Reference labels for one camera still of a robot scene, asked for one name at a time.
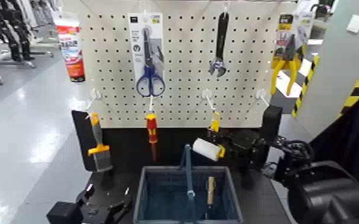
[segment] glue tube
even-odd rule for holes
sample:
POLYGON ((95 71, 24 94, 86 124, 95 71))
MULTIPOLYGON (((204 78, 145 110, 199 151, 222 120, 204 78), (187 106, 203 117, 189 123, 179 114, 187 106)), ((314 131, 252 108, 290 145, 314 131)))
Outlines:
POLYGON ((53 20, 71 82, 84 82, 85 69, 78 17, 74 13, 58 12, 53 15, 53 20))

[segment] product label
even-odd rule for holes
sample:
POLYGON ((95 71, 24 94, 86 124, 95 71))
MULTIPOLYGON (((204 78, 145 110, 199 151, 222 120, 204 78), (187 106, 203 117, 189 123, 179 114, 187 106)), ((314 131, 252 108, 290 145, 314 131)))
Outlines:
POLYGON ((85 81, 79 27, 56 26, 56 28, 70 80, 72 82, 85 81))
POLYGON ((144 36, 143 29, 150 34, 150 55, 153 59, 156 73, 164 79, 163 56, 163 15, 161 13, 128 13, 129 36, 131 38, 132 61, 134 64, 135 80, 144 74, 144 36))

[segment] wooden handle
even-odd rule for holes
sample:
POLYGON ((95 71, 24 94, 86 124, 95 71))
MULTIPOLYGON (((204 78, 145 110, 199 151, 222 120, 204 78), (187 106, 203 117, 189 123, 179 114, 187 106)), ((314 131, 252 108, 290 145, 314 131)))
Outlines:
POLYGON ((215 188, 215 181, 214 177, 209 177, 209 187, 208 187, 208 205, 213 204, 213 197, 214 197, 214 188, 215 188))

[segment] tile floor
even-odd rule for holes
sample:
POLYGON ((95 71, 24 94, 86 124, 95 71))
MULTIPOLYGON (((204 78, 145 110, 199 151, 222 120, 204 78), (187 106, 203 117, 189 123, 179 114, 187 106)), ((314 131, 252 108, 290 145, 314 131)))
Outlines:
MULTIPOLYGON (((69 82, 53 51, 55 58, 36 59, 37 69, 0 66, 0 223, 47 223, 52 205, 74 200, 90 176, 70 117, 88 99, 88 87, 69 82)), ((283 116, 280 134, 311 139, 290 115, 283 116)), ((272 150, 269 160, 278 156, 272 150)), ((287 210, 286 190, 274 186, 287 210)))

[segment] basket handle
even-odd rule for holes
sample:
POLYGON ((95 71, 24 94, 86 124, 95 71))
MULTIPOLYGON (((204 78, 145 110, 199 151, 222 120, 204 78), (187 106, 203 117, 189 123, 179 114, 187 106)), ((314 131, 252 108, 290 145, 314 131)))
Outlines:
POLYGON ((184 153, 182 154, 181 163, 179 164, 179 169, 183 169, 185 165, 185 172, 187 175, 187 195, 188 195, 188 209, 192 212, 192 223, 196 224, 196 214, 195 214, 195 192, 193 191, 192 183, 192 172, 191 172, 191 146, 189 144, 185 145, 184 153))

